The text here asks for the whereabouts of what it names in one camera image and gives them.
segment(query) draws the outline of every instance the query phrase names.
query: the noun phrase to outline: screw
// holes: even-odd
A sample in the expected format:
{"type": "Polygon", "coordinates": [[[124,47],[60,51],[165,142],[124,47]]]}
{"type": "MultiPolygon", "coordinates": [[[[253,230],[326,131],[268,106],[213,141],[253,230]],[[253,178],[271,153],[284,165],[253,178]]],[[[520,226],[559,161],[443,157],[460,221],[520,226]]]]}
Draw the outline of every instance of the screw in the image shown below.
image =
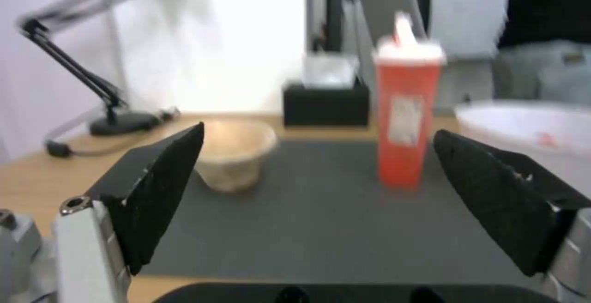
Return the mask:
{"type": "Polygon", "coordinates": [[[75,196],[61,203],[60,214],[62,217],[86,210],[92,207],[92,200],[88,196],[75,196]]]}
{"type": "Polygon", "coordinates": [[[11,210],[5,208],[0,209],[0,227],[8,230],[13,230],[17,227],[17,219],[11,210]]]}

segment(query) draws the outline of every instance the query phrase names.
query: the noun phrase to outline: desk lamp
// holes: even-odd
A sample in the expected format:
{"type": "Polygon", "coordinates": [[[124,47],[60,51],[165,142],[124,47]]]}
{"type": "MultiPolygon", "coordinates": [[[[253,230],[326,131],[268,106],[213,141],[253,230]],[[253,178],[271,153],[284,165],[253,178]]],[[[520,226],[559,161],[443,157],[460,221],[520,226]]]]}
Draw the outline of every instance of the desk lamp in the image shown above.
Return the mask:
{"type": "Polygon", "coordinates": [[[21,33],[53,59],[74,74],[85,86],[95,92],[105,103],[106,116],[90,124],[91,135],[119,135],[149,130],[161,122],[161,118],[145,112],[116,112],[127,109],[120,97],[120,90],[100,76],[88,71],[59,46],[51,41],[51,35],[71,25],[110,9],[125,0],[61,0],[43,11],[27,16],[19,23],[21,33]]]}

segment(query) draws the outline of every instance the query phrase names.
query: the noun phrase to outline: cable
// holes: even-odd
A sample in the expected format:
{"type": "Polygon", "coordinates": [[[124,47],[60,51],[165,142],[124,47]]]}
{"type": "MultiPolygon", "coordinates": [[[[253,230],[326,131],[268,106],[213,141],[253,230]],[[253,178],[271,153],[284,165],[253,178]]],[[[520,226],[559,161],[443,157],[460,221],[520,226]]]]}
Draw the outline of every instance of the cable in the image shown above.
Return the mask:
{"type": "Polygon", "coordinates": [[[45,141],[47,153],[49,153],[51,156],[53,156],[55,158],[69,158],[71,156],[92,158],[92,157],[104,156],[104,155],[116,153],[121,150],[127,149],[127,148],[131,147],[132,145],[135,145],[136,143],[139,143],[140,141],[145,139],[149,135],[149,132],[151,130],[153,130],[156,126],[160,126],[166,122],[173,121],[180,116],[180,111],[176,107],[173,107],[167,111],[163,110],[163,111],[159,112],[157,115],[155,115],[158,118],[158,122],[156,125],[150,126],[146,130],[144,130],[144,132],[139,134],[137,136],[137,138],[126,140],[122,143],[119,143],[118,145],[115,145],[113,147],[108,147],[106,149],[74,150],[66,143],[60,143],[60,142],[54,141],[55,138],[65,134],[66,132],[70,131],[72,128],[75,128],[76,126],[82,124],[86,120],[87,116],[89,116],[89,114],[93,113],[94,111],[96,111],[96,109],[91,109],[91,110],[85,112],[84,114],[74,118],[74,120],[71,120],[70,122],[68,122],[66,124],[63,124],[62,126],[59,126],[55,130],[48,133],[46,136],[46,141],[45,141]]]}

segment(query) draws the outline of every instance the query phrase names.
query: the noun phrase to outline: paper bowl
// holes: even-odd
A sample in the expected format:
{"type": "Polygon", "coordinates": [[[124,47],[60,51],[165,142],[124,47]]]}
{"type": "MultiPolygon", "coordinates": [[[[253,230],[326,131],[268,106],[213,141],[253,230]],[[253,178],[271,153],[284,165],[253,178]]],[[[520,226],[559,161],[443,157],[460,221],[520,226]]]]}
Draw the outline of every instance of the paper bowl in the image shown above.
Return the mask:
{"type": "Polygon", "coordinates": [[[255,120],[205,120],[195,170],[218,192],[245,191],[257,183],[266,155],[277,145],[271,126],[255,120]]]}

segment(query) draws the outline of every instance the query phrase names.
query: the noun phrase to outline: black shirt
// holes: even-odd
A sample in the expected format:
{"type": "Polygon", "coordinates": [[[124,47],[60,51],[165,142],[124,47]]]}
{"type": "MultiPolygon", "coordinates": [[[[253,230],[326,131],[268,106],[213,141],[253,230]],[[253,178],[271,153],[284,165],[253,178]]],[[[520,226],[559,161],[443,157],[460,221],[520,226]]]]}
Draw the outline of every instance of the black shirt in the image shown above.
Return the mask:
{"type": "Polygon", "coordinates": [[[499,48],[530,42],[591,43],[591,0],[509,0],[499,48]]]}

